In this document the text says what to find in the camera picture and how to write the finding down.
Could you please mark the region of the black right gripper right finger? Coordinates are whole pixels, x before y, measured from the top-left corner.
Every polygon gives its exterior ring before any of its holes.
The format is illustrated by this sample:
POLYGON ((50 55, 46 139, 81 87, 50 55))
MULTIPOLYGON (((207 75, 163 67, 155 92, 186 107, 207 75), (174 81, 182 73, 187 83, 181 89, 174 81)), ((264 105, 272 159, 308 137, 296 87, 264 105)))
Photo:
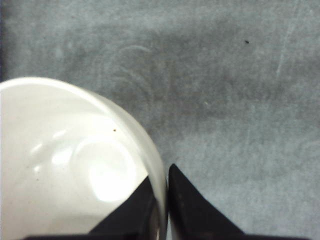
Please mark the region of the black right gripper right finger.
POLYGON ((168 169, 173 240, 304 240, 301 236, 249 234, 212 205, 176 164, 168 169))

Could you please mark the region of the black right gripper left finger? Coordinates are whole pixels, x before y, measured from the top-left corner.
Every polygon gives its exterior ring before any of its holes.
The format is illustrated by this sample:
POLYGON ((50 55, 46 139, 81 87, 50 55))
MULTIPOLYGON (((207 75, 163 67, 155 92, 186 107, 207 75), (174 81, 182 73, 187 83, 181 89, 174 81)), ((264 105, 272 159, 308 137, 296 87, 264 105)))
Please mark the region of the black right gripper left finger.
POLYGON ((160 220, 149 177, 112 213, 85 234, 31 235, 26 240, 158 240, 160 220))

